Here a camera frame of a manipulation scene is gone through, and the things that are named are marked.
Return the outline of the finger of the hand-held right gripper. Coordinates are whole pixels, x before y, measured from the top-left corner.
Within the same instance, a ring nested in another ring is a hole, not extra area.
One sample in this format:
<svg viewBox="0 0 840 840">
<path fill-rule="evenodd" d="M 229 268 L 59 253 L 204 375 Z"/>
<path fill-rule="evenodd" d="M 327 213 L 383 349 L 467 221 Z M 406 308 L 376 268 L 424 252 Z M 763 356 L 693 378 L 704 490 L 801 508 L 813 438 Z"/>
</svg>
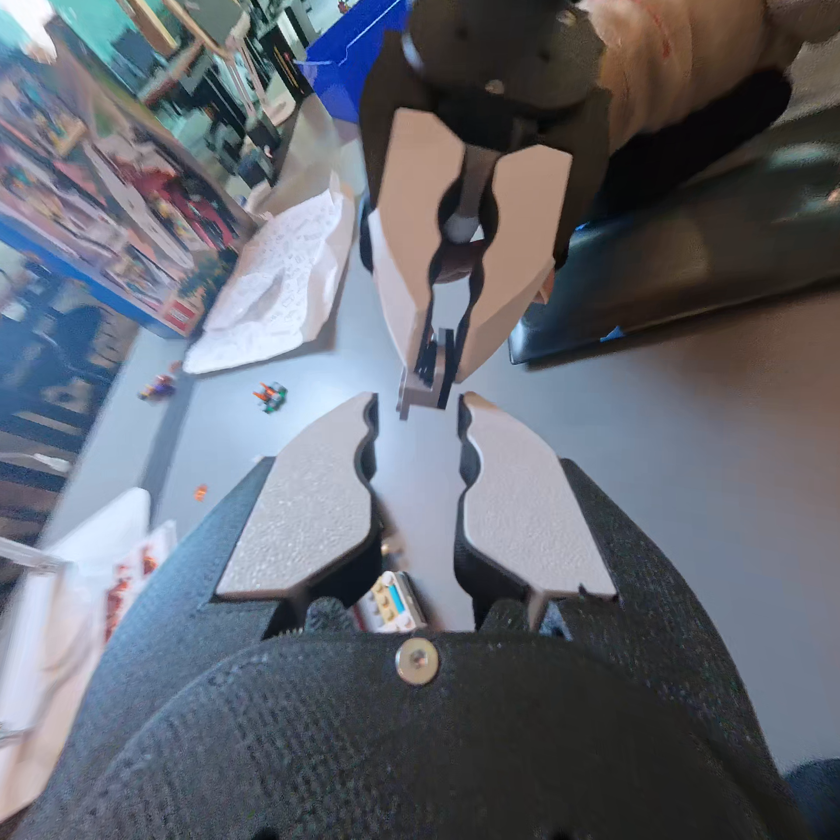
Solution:
<svg viewBox="0 0 840 840">
<path fill-rule="evenodd" d="M 395 349 L 408 370 L 424 345 L 429 270 L 442 244 L 438 210 L 460 177 L 466 146 L 431 112 L 395 111 L 375 208 L 372 276 Z"/>
<path fill-rule="evenodd" d="M 497 229 L 481 260 L 482 288 L 469 314 L 457 383 L 504 344 L 554 269 L 572 161 L 572 154 L 538 144 L 496 164 L 490 187 Z"/>
</svg>

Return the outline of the person's right forearm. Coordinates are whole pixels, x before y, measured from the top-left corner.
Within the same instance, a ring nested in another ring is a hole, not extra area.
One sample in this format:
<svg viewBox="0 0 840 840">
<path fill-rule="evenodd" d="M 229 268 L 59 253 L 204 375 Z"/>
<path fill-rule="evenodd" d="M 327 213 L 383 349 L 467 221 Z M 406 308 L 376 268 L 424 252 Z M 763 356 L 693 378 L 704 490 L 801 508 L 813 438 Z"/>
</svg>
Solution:
<svg viewBox="0 0 840 840">
<path fill-rule="evenodd" d="M 611 93 L 610 152 L 681 121 L 804 44 L 838 32 L 838 2 L 589 1 Z"/>
</svg>

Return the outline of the long grey lego build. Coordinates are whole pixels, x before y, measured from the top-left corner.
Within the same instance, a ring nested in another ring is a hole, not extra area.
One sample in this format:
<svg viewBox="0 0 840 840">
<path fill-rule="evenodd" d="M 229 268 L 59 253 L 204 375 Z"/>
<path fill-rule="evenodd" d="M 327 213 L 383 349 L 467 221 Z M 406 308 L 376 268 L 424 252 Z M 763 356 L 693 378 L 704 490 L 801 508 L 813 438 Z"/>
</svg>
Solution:
<svg viewBox="0 0 840 840">
<path fill-rule="evenodd" d="M 413 582 L 403 571 L 384 572 L 350 614 L 369 634 L 411 634 L 428 626 Z"/>
</svg>

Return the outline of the colourful lego set box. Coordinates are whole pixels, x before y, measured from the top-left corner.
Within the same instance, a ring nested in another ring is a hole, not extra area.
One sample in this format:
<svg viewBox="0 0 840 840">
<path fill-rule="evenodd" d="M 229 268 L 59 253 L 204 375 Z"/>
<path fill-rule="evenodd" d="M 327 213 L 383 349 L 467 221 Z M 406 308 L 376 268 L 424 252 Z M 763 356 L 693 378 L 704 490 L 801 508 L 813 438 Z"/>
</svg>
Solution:
<svg viewBox="0 0 840 840">
<path fill-rule="evenodd" d="M 188 338 L 256 223 L 195 156 L 58 42 L 2 49 L 2 244 L 167 338 Z"/>
</svg>

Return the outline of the white book stand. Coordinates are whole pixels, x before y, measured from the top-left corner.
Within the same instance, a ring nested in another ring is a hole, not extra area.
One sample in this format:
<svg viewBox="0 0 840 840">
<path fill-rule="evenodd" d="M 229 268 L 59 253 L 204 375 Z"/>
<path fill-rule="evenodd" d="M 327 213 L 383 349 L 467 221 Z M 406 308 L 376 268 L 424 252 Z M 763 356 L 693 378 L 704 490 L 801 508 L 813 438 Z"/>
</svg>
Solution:
<svg viewBox="0 0 840 840">
<path fill-rule="evenodd" d="M 167 561 L 175 523 L 152 529 L 151 495 L 135 487 L 44 549 L 1 539 L 2 823 L 45 789 L 107 646 L 113 567 L 148 537 Z"/>
</svg>

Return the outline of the lego sticker sheet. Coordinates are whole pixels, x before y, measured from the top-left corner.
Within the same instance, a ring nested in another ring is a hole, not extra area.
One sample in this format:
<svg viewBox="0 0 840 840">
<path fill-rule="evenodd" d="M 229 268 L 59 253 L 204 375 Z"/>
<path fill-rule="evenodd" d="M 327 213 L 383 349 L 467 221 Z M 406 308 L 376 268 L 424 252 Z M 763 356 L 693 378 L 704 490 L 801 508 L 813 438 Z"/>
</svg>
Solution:
<svg viewBox="0 0 840 840">
<path fill-rule="evenodd" d="M 107 644 L 131 605 L 149 583 L 152 574 L 165 561 L 165 552 L 151 537 L 134 546 L 112 570 L 105 594 L 103 642 Z"/>
</svg>

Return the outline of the small grey lego assembly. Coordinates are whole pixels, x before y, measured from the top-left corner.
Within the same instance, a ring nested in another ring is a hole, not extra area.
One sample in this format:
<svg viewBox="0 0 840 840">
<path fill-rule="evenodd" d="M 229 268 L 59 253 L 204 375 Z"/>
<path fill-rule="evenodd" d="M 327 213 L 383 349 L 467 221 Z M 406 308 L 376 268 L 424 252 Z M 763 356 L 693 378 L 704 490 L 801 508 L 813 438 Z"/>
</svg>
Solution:
<svg viewBox="0 0 840 840">
<path fill-rule="evenodd" d="M 441 328 L 424 343 L 414 367 L 402 373 L 396 405 L 400 420 L 406 421 L 415 406 L 445 410 L 457 372 L 456 350 L 452 329 Z"/>
</svg>

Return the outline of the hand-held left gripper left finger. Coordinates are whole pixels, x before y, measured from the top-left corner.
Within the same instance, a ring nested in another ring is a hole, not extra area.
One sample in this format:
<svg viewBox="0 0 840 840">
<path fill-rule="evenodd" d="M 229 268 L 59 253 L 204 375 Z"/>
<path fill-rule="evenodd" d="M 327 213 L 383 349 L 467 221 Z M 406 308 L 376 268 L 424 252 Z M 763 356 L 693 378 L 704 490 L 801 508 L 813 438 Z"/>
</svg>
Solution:
<svg viewBox="0 0 840 840">
<path fill-rule="evenodd" d="M 383 572 L 383 521 L 371 480 L 377 394 L 320 416 L 275 457 L 215 590 L 268 606 L 265 634 L 302 629 L 323 597 L 353 607 Z"/>
</svg>

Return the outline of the blue plastic bin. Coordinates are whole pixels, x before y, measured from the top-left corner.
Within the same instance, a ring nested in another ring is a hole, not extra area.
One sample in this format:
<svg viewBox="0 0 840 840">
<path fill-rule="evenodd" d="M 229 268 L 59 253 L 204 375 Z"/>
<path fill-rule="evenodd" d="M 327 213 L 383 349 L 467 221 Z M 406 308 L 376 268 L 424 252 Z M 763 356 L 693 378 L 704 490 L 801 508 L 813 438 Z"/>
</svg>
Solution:
<svg viewBox="0 0 840 840">
<path fill-rule="evenodd" d="M 365 79 L 382 48 L 387 31 L 401 32 L 411 9 L 407 1 L 361 1 L 306 51 L 297 67 L 329 115 L 347 123 L 359 121 Z"/>
</svg>

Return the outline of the printed white paper bag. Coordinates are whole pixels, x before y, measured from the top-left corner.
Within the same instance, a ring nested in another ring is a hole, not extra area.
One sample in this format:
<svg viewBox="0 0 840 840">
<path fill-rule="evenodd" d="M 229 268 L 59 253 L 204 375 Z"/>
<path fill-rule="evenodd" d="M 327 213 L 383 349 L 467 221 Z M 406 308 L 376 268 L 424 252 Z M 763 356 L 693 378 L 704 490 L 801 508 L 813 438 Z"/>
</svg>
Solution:
<svg viewBox="0 0 840 840">
<path fill-rule="evenodd" d="M 186 374 L 271 361 L 319 336 L 338 295 L 355 224 L 350 187 L 334 170 L 326 184 L 266 217 L 187 351 Z"/>
</svg>

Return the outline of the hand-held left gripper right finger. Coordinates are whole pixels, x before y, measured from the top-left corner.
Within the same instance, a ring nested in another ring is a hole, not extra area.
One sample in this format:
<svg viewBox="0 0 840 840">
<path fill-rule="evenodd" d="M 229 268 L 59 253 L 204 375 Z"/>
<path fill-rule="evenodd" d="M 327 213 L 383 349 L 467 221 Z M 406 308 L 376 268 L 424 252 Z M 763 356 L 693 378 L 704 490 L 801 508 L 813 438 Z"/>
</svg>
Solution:
<svg viewBox="0 0 840 840">
<path fill-rule="evenodd" d="M 551 602 L 611 601 L 613 581 L 561 458 L 527 425 L 475 392 L 458 399 L 455 578 L 476 624 L 510 600 L 536 631 Z"/>
</svg>

